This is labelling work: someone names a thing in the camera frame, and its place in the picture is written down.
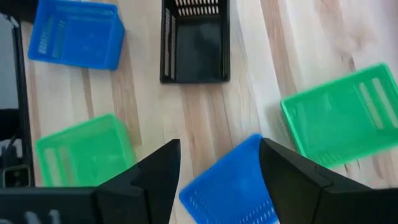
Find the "black plastic basket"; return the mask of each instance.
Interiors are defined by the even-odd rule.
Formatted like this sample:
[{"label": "black plastic basket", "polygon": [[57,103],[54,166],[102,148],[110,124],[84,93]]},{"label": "black plastic basket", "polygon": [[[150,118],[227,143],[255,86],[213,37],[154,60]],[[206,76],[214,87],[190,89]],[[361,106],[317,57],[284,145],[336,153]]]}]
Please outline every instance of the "black plastic basket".
[{"label": "black plastic basket", "polygon": [[229,81],[229,0],[163,0],[161,83]]}]

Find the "blue plastic basket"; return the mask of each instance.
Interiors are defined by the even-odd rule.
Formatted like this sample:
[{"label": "blue plastic basket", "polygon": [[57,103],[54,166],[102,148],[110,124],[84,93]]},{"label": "blue plastic basket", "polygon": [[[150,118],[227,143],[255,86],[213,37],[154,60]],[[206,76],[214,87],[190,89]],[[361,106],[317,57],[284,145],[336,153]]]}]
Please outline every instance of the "blue plastic basket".
[{"label": "blue plastic basket", "polygon": [[80,67],[118,67],[124,27],[114,4],[40,0],[29,58]]},{"label": "blue plastic basket", "polygon": [[277,221],[260,169],[261,139],[251,136],[181,191],[180,200],[197,223]]}]

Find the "wooden table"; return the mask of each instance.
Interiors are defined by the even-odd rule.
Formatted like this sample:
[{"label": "wooden table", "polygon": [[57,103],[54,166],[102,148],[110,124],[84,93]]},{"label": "wooden table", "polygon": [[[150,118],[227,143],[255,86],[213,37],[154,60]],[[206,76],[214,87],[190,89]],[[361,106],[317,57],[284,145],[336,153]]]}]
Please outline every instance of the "wooden table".
[{"label": "wooden table", "polygon": [[[181,139],[178,191],[252,133],[293,149],[280,113],[284,96],[379,61],[398,80],[396,0],[231,0],[231,81],[184,86],[159,83],[161,0],[108,2],[118,4],[126,28],[115,72],[27,59],[32,26],[22,25],[32,139],[116,113],[138,159]],[[398,151],[336,171],[396,187]],[[177,196],[170,222],[193,223]]]}]

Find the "wood grain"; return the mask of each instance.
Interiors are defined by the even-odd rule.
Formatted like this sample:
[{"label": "wood grain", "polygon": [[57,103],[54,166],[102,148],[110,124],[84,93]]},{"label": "wood grain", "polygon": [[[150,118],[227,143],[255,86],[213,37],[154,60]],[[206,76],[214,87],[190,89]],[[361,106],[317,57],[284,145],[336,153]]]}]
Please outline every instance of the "wood grain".
[{"label": "wood grain", "polygon": [[[283,97],[381,61],[398,78],[395,0],[230,0],[231,81],[184,86],[159,83],[161,0],[103,2],[119,6],[126,29],[115,72],[27,59],[32,26],[22,25],[32,140],[116,113],[138,159],[181,139],[178,191],[253,133],[295,149]],[[334,170],[398,187],[398,151]],[[193,223],[177,195],[170,223]]]}]

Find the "green plastic basket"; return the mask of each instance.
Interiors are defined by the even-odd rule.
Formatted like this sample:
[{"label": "green plastic basket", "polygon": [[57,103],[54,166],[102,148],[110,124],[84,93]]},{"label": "green plastic basket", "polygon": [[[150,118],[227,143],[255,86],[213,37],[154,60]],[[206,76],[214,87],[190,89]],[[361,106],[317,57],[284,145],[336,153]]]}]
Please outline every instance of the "green plastic basket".
[{"label": "green plastic basket", "polygon": [[46,187],[98,186],[135,164],[127,128],[106,114],[36,142]]},{"label": "green plastic basket", "polygon": [[398,143],[398,90],[385,64],[297,93],[281,105],[299,153],[325,167]]}]

